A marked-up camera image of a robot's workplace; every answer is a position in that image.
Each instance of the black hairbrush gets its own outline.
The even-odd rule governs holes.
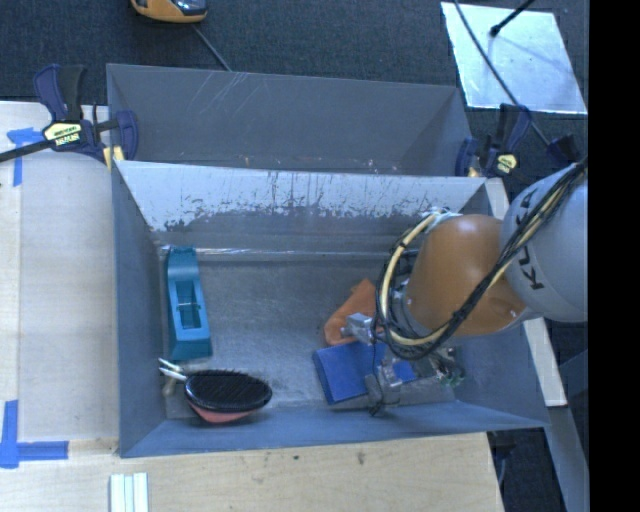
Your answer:
[[[209,423],[233,421],[264,407],[271,400],[271,387],[264,381],[235,370],[200,370],[190,374],[180,366],[160,359],[166,376],[184,382],[191,408]]]

